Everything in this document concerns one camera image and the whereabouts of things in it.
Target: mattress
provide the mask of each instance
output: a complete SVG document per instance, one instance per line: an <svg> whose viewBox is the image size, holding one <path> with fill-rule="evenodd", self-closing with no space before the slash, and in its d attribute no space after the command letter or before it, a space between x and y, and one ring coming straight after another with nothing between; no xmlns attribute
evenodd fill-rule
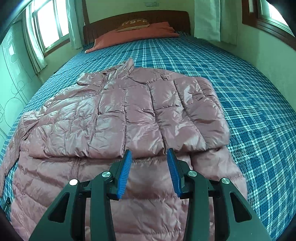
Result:
<svg viewBox="0 0 296 241"><path fill-rule="evenodd" d="M212 83L231 131L228 149L247 180L248 202L276 240L296 212L296 113L250 63L185 34L130 42L89 54L81 51L46 81L24 112L38 110L48 98L74 84L82 72L100 71L128 58L134 59L136 67L201 76ZM0 163L19 118L7 136ZM16 168L17 163L6 177L2 207L7 197L13 199Z"/></svg>

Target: brown headboard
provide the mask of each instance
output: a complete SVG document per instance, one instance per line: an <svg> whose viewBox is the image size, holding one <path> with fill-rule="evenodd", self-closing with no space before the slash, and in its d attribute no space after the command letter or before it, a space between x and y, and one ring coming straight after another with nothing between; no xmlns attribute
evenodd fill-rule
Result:
<svg viewBox="0 0 296 241"><path fill-rule="evenodd" d="M84 43L92 43L101 35L118 28L123 22L136 18L144 18L149 23L169 22L176 31L190 34L189 15L185 11L149 10L124 13L105 18L83 27Z"/></svg>

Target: wall switch plate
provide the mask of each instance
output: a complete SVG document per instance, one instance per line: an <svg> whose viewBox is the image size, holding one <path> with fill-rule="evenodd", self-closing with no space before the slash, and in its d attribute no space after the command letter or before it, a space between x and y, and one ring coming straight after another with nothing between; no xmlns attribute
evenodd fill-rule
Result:
<svg viewBox="0 0 296 241"><path fill-rule="evenodd" d="M159 7L159 2L144 2L146 7Z"/></svg>

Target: metal pin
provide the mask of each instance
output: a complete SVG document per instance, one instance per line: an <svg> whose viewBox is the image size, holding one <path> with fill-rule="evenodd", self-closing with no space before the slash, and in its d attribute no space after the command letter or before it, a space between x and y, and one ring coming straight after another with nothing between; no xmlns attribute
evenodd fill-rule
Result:
<svg viewBox="0 0 296 241"><path fill-rule="evenodd" d="M224 177L224 178L222 178L222 182L224 184L229 184L230 183L230 180L228 178Z"/></svg>
<svg viewBox="0 0 296 241"><path fill-rule="evenodd" d="M197 172L196 171L189 171L188 175L191 177L196 177L197 176Z"/></svg>
<svg viewBox="0 0 296 241"><path fill-rule="evenodd" d="M111 172L103 172L102 173L103 177L110 177L111 176Z"/></svg>
<svg viewBox="0 0 296 241"><path fill-rule="evenodd" d="M77 179L72 179L72 180L69 181L69 184L71 186L75 186L77 183L78 183L78 180Z"/></svg>

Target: quilted jacket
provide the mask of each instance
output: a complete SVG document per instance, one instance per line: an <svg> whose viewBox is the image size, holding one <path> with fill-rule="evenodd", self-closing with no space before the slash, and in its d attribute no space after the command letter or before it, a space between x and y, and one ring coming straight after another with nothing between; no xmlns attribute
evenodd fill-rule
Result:
<svg viewBox="0 0 296 241"><path fill-rule="evenodd" d="M129 149L134 160L126 192L111 202L117 240L183 240L188 200L174 193L165 153L173 148L206 178L228 177L247 197L245 178L228 142L227 121L207 79L135 68L129 59L82 74L77 84L50 98L39 111L22 116L0 167L0 192L19 159L10 216L27 241L69 180L93 179ZM212 200L209 210L213 240Z"/></svg>

